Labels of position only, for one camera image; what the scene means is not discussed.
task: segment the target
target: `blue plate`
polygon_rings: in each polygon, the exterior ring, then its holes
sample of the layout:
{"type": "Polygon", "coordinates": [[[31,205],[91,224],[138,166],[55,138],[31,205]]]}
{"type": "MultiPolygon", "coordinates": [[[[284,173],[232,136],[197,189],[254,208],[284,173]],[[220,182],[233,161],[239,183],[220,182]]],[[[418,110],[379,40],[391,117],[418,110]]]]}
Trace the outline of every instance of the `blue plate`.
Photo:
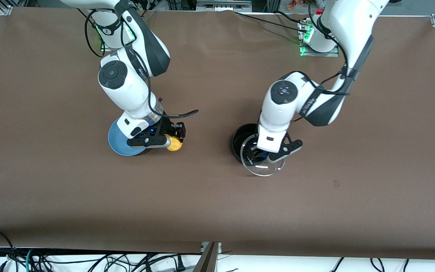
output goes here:
{"type": "Polygon", "coordinates": [[[117,126],[117,120],[115,120],[108,130],[108,144],[112,150],[122,156],[135,156],[145,151],[145,148],[131,148],[126,144],[127,137],[120,131],[119,126],[117,126]]]}

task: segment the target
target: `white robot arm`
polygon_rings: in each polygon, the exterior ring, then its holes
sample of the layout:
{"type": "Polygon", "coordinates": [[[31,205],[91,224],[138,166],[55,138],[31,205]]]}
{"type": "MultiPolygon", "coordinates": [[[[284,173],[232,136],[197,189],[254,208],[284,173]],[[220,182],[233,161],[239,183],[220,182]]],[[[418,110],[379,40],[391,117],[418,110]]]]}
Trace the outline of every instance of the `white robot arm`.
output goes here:
{"type": "Polygon", "coordinates": [[[186,130],[182,122],[174,124],[169,119],[187,117],[198,110],[183,115],[167,115],[160,100],[151,92],[150,78],[166,72],[171,59],[169,50],[145,24],[135,5],[128,0],[62,2],[75,8],[99,9],[94,12],[97,14],[95,22],[116,25],[115,20],[121,21],[119,33],[123,31],[124,24],[132,30],[135,36],[132,43],[126,45],[126,39],[121,36],[121,46],[114,45],[121,48],[102,58],[98,81],[109,98],[124,110],[116,125],[126,137],[128,147],[178,150],[186,130]]]}
{"type": "Polygon", "coordinates": [[[346,63],[333,88],[326,90],[302,72],[291,72],[273,83],[264,98],[258,124],[257,147],[274,153],[270,162],[276,162],[296,152],[284,148],[284,137],[295,113],[314,126],[331,124],[353,82],[358,76],[373,43],[372,28],[388,0],[329,0],[323,14],[314,21],[326,35],[313,33],[308,42],[319,52],[328,52],[336,43],[344,51],[346,63]]]}

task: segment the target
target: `black bowl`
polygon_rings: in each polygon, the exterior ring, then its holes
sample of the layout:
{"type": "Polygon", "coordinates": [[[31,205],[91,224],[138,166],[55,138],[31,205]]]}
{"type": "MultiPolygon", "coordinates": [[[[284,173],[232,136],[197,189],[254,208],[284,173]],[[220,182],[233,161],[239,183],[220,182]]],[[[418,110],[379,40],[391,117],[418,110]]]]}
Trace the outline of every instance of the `black bowl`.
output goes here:
{"type": "Polygon", "coordinates": [[[241,145],[251,135],[255,134],[257,124],[245,124],[240,126],[231,139],[231,149],[236,160],[241,164],[241,145]]]}

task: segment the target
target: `table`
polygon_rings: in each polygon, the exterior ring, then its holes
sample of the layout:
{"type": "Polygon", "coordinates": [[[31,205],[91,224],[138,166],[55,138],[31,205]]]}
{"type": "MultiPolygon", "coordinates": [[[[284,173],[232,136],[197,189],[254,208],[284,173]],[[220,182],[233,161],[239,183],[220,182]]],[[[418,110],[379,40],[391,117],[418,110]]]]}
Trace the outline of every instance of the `table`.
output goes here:
{"type": "Polygon", "coordinates": [[[0,230],[15,246],[435,258],[428,18],[377,20],[338,119],[294,124],[304,147],[269,178],[236,162],[232,133],[256,122],[280,76],[320,81],[343,58],[301,57],[293,30],[233,12],[159,12],[148,23],[171,64],[152,90],[168,113],[200,112],[181,150],[122,157],[107,143],[121,110],[98,85],[83,22],[71,9],[0,17],[0,230]]]}

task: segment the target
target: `yellow sponge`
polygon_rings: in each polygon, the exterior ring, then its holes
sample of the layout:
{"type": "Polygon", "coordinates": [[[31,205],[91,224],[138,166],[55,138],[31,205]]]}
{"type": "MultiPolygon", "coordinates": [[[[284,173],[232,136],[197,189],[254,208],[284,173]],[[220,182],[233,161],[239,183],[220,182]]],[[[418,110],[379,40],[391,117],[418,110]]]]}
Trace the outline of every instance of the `yellow sponge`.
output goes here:
{"type": "Polygon", "coordinates": [[[167,147],[169,151],[177,151],[182,147],[181,141],[179,141],[179,139],[177,139],[176,137],[169,135],[166,135],[166,137],[171,140],[171,145],[167,147]]]}

